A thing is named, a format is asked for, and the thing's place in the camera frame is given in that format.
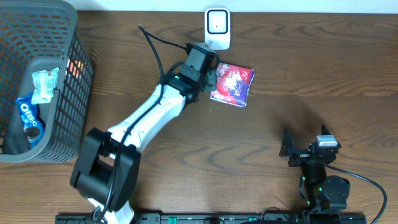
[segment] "wooden table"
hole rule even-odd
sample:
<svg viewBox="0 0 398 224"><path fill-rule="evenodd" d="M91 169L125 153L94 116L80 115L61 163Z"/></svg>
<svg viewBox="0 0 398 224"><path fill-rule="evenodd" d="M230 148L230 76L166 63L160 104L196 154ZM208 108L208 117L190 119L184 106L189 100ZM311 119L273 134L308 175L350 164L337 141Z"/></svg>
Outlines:
<svg viewBox="0 0 398 224"><path fill-rule="evenodd" d="M86 132L107 130L153 92L155 57L137 24L183 44L204 38L203 13L79 12L78 30L95 61ZM300 169L280 158L289 125L306 147L327 124L343 146L333 165L380 183L389 203L380 223L398 220L398 20L396 15L232 13L226 62L253 68L248 106L203 94L145 150L131 205L163 212L259 213L306 203ZM164 69L185 60L155 42ZM73 161L0 164L0 223L53 223L92 207L69 185ZM327 170L328 175L337 174ZM350 212L369 222L382 204L374 186L347 175Z"/></svg>

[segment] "blue snack package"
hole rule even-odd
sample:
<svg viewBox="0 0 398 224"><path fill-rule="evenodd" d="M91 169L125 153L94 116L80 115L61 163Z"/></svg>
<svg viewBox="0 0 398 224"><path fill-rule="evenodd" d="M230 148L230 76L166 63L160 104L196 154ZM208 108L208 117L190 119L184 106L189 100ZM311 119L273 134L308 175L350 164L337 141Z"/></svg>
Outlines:
<svg viewBox="0 0 398 224"><path fill-rule="evenodd" d="M24 132L30 143L30 148L34 148L44 135L44 126L37 117L39 109L37 105L31 103L32 96L33 93L30 93L16 100L22 125L24 126Z"/></svg>

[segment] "black cable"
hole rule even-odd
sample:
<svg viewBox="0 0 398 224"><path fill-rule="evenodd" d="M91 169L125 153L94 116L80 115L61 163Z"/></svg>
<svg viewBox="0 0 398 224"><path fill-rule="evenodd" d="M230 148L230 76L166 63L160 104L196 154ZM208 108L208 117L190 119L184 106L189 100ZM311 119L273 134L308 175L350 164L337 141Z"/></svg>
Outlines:
<svg viewBox="0 0 398 224"><path fill-rule="evenodd" d="M186 50L185 47L183 47L183 46L181 46L181 45L179 45L179 44L175 44L175 43L169 42L169 41L167 41L167 40L160 39L160 38L158 38L158 37L152 35L152 34L149 33L149 32L147 32L147 34L148 34L150 37L152 37L153 39L158 40L158 41L160 41L160 42L162 42L162 43L170 44L170 45L173 45L173 46L176 46L176 47L179 47L179 48L181 48L181 49Z"/></svg>
<svg viewBox="0 0 398 224"><path fill-rule="evenodd" d="M344 174L352 175L353 177L356 177L356 178L359 178L359 179L361 179L361 180L364 180L364 181L366 181L366 182L368 182L368 183L370 183L370 184L375 185L378 189L380 189L381 193L383 194L383 205L381 206L381 209L380 209L378 215L376 215L376 217L375 217L374 220L371 222L371 224L376 223L376 222L379 220L379 218L381 217L381 215L383 214L384 209L386 209L386 206L387 206L387 193L386 193L386 191L383 189L383 187L381 187L381 186L380 186L378 183L376 183L375 181L373 181L373 180L371 180L371 179L368 179L368 178L366 178L366 177L363 177L363 176L361 176L361 175L359 175L359 174L354 174L354 173L352 173L352 172L350 172L350 171L343 170L343 169L340 169L340 168L337 168L337 167L334 167L334 166L331 166L331 165L329 165L329 164L324 163L322 160L320 160L320 159L318 158L318 156L315 154L315 152L314 152L314 155L315 155L315 158L318 159L318 161L319 161L323 166L325 166L325 167L327 167L327 168L329 168L329 169L338 171L338 172L342 172L342 173L344 173Z"/></svg>
<svg viewBox="0 0 398 224"><path fill-rule="evenodd" d="M289 220L289 218L287 218L287 216L285 215L285 213L283 213L282 210L279 209L278 207L269 207L269 208L265 209L265 210L263 211L263 213L261 214L261 220L264 220L264 218L265 218L264 215L265 215L269 210L271 210L271 209L278 210L278 211L286 218L287 221Z"/></svg>
<svg viewBox="0 0 398 224"><path fill-rule="evenodd" d="M135 126L147 113L149 113L158 103L160 103L160 100L162 99L163 93L164 93L164 73L163 73L162 62L160 61L159 55L157 54L157 51L156 51L156 49L155 49L155 47L154 47L152 41L151 41L150 38L149 38L148 32L147 32L147 31L145 30L145 28L144 28L142 25L140 25L140 24L138 25L138 28L144 33L146 39L148 40L148 43L149 43L150 47L152 48L152 51L153 51L154 54L155 54L156 61L157 61L157 64L158 64L158 66L159 66L159 70L160 70L160 83L161 83L160 95L159 95L158 99L155 101L155 103L154 103L152 106L150 106L145 112L143 112L143 113L142 113L142 114L141 114L141 115L140 115L140 116L127 128L127 129L126 129L126 132L124 132L123 137L122 137L122 140L121 140L120 143L119 143L118 151L116 152L116 157L115 157L114 164L113 164L113 170L112 170L112 174L111 174L111 177L110 177L110 178L111 178L111 185L109 186L108 196L107 196L107 198L106 198L106 203L105 203L104 209L102 209L102 212L100 213L99 217L98 217L97 219L95 219L95 220L94 220L94 215L95 215L95 213L98 212L98 210L99 210L100 208L99 208L99 207L96 207L96 208L93 210L93 212L91 213L91 216L90 216L90 221L91 221L92 223L107 223L107 222L106 222L105 220L103 220L103 219L104 219L104 216L105 216L106 211L108 210L108 208L109 208L109 206L111 205L111 202L112 202L113 193L114 193L114 192L113 192L113 188L114 188L114 183L115 183L115 180L116 180L116 171L117 171L117 167L118 167L118 164L119 164L119 161L120 161L120 155L121 155L121 152L122 152L122 150L123 150L124 142L125 142L127 136L130 134L130 132L131 132L131 130L133 129L133 127L134 127L134 126Z"/></svg>

